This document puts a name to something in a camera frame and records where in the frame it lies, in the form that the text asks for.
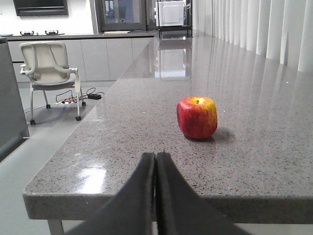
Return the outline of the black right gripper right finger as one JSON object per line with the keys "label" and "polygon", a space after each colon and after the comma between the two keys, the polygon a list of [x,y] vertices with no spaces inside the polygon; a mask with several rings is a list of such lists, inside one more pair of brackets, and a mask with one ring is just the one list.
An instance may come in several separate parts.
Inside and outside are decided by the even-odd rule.
{"label": "black right gripper right finger", "polygon": [[156,156],[156,217],[160,235],[247,235],[200,198],[171,155]]}

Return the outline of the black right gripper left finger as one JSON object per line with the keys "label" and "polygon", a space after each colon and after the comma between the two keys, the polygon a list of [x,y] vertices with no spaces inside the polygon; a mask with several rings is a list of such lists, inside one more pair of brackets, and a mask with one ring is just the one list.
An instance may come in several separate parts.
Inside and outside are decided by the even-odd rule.
{"label": "black right gripper left finger", "polygon": [[155,154],[143,153],[121,190],[67,235],[151,235]]}

